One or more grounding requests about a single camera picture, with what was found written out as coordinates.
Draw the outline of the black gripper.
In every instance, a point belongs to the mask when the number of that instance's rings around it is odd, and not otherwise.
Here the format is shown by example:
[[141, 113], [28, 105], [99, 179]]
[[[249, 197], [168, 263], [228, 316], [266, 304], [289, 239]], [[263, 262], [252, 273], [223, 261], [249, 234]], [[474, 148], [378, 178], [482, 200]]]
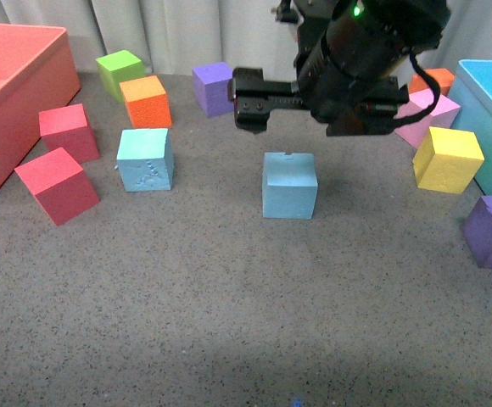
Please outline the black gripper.
[[232, 70], [228, 98], [233, 104], [235, 126], [259, 134], [267, 130], [273, 109], [307, 110], [325, 124], [329, 137], [388, 135], [397, 127], [400, 106], [409, 102], [406, 85], [393, 76], [380, 81], [354, 81], [351, 89], [322, 88], [320, 92], [294, 92], [269, 96], [273, 85], [263, 69], [237, 67]]

